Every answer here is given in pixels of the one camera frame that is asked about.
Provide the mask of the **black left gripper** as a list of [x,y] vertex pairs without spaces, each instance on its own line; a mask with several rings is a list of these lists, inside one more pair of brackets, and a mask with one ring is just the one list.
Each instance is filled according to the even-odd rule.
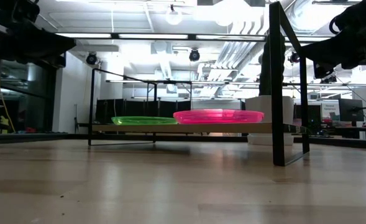
[[0,0],[0,59],[66,67],[66,52],[76,46],[76,40],[39,29],[35,25],[38,2]]

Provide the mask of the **green translucent plastic plate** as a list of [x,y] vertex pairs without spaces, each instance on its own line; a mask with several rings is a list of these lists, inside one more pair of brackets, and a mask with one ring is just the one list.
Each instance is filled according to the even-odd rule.
[[174,118],[156,116],[116,116],[111,121],[120,126],[169,125],[178,124]]

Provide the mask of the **black aluminium table frame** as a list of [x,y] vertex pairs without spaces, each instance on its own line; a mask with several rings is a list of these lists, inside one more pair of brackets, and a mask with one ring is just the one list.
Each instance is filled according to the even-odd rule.
[[[55,140],[87,140],[86,134],[0,134],[0,144],[55,141]],[[100,134],[92,137],[92,142],[98,144],[145,144],[152,142],[247,142],[245,137],[215,137],[215,136],[162,136],[156,135],[118,135]],[[351,147],[366,149],[366,140],[314,138],[308,139],[310,144],[336,147]]]

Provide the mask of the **dark office monitor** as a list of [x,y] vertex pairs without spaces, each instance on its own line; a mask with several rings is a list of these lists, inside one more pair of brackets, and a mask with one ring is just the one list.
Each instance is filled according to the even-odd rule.
[[339,99],[339,112],[341,121],[364,121],[362,100]]

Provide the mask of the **white hexagonal plant pot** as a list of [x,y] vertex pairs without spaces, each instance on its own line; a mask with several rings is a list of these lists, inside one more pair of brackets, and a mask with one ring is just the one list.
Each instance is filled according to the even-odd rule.
[[[249,111],[259,111],[264,113],[263,123],[272,121],[272,97],[271,96],[256,96],[246,99],[245,108]],[[290,96],[283,96],[283,122],[285,124],[293,124],[294,101]],[[248,134],[248,143],[251,145],[271,146],[271,134]]]

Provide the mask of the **black room partition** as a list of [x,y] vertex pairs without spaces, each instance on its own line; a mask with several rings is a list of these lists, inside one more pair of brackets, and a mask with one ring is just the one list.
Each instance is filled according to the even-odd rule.
[[191,101],[98,100],[94,120],[98,123],[108,124],[112,123],[112,117],[117,116],[160,116],[172,118],[174,113],[190,109]]

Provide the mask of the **pink translucent plastic plate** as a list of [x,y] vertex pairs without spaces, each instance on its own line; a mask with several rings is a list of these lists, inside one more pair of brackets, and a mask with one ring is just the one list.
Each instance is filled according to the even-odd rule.
[[179,111],[173,114],[174,118],[188,118],[188,117],[210,117],[210,118],[255,118],[263,119],[264,113],[259,111],[248,110],[231,110],[231,109],[200,109]]
[[264,113],[247,110],[227,110],[227,109],[205,109],[179,111],[173,114],[177,120],[238,120],[249,122],[260,122],[264,119]]
[[210,117],[188,117],[175,118],[179,124],[224,124],[224,123],[259,123],[263,119],[255,118],[210,118]]
[[182,111],[173,116],[180,124],[259,123],[264,118],[258,111]]

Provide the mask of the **green cactus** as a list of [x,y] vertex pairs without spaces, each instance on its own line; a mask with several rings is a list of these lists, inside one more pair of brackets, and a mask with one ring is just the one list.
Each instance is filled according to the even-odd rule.
[[[285,38],[282,34],[280,34],[280,42],[281,42],[281,70],[284,72],[285,66]],[[262,95],[271,95],[271,80],[270,80],[270,36],[267,35],[265,45],[263,46],[263,54],[261,56],[262,62],[261,62],[261,72],[260,72],[260,78],[259,82],[260,85],[258,87],[259,89],[259,96]]]

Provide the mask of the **wooden shelf with black frame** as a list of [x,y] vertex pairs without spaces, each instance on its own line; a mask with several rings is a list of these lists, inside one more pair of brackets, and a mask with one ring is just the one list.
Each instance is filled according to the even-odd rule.
[[[276,166],[287,166],[309,153],[308,128],[308,98],[306,81],[306,59],[300,56],[300,90],[301,90],[301,126],[285,124],[283,121],[283,80],[282,80],[282,42],[283,29],[288,40],[295,50],[300,53],[300,42],[293,32],[287,16],[280,2],[273,2],[269,6],[269,41],[270,52],[270,88],[272,104],[272,121],[269,123],[227,123],[227,124],[176,124],[176,125],[144,125],[144,126],[116,126],[93,124],[94,84],[91,84],[91,99],[89,106],[88,145],[92,146],[93,131],[125,131],[151,133],[152,141],[157,140],[157,133],[259,133],[272,135],[272,158]],[[302,151],[291,156],[285,156],[285,133],[297,133],[302,135]]]

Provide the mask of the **round pendant lamp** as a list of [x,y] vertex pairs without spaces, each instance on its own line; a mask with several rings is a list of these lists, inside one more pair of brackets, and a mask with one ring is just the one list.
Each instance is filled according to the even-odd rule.
[[165,15],[165,20],[170,25],[178,25],[183,20],[183,13],[174,4],[171,4]]

